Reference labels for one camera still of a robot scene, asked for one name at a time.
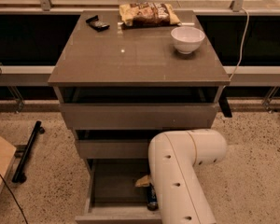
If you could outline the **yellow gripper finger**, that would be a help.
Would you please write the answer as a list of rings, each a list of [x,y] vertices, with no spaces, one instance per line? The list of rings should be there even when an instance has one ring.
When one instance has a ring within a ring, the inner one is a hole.
[[[151,184],[150,181],[150,176],[149,175],[145,175],[141,178],[139,178],[136,182],[135,182],[135,186],[137,188],[146,188]]]

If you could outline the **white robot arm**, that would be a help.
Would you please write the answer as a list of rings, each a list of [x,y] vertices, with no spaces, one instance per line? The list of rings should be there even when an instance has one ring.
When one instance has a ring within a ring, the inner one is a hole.
[[[149,174],[135,185],[154,188],[162,224],[217,224],[194,168],[218,163],[226,152],[215,130],[159,133],[148,145]]]

